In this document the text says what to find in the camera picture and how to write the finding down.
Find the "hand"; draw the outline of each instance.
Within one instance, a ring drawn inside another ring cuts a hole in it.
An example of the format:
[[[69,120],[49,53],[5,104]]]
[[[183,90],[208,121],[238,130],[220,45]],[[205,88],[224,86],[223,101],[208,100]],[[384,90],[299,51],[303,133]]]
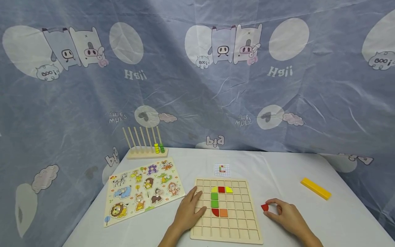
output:
[[[264,214],[269,219],[279,223],[285,230],[296,235],[299,239],[313,234],[295,205],[288,204],[277,198],[267,200],[266,204],[277,204],[278,215],[269,211],[265,211]]]
[[[196,204],[203,193],[202,191],[199,191],[195,195],[196,189],[197,187],[195,186],[186,195],[186,197],[184,197],[177,209],[177,213],[175,214],[172,227],[181,234],[186,230],[191,229],[196,224],[198,219],[202,217],[204,212],[206,212],[207,207],[202,207],[197,213],[195,213]]]

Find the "green square block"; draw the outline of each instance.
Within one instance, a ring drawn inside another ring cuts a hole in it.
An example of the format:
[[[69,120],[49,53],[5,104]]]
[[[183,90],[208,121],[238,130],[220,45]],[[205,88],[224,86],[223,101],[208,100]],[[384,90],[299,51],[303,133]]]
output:
[[[217,193],[211,193],[211,199],[212,200],[218,200],[218,194]]]
[[[218,205],[218,201],[211,201],[211,207],[212,208],[219,208],[219,205]]]

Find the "yellow semicircle block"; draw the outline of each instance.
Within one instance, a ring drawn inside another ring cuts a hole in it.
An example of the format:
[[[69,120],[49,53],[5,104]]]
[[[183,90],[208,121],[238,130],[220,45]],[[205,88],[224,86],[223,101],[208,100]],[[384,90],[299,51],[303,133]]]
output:
[[[233,193],[233,190],[228,186],[225,187],[225,191],[226,193]]]

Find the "blue fabric backdrop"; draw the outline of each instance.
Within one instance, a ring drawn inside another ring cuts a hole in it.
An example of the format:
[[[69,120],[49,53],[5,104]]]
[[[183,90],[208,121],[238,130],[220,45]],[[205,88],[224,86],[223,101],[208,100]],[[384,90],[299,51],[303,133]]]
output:
[[[6,246],[61,246],[126,154],[126,126],[159,126],[170,147],[329,154],[395,237],[394,1],[4,0],[0,13]]]

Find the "white tablecloth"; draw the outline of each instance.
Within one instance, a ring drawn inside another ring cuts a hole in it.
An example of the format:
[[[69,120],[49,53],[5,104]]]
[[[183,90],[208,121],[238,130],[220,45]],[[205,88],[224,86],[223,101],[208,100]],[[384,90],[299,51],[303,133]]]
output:
[[[260,205],[277,197],[297,206],[325,247],[395,246],[336,171],[320,155],[170,148],[185,191],[197,177],[213,177],[214,164],[231,166],[231,177],[247,179],[265,246],[301,246],[280,226],[263,215]],[[146,165],[153,160],[122,160],[114,173]],[[332,193],[325,201],[302,184],[307,177]],[[155,247],[172,223],[180,199],[104,228],[107,184],[78,223],[64,247]],[[186,232],[178,246],[251,246],[191,240]]]

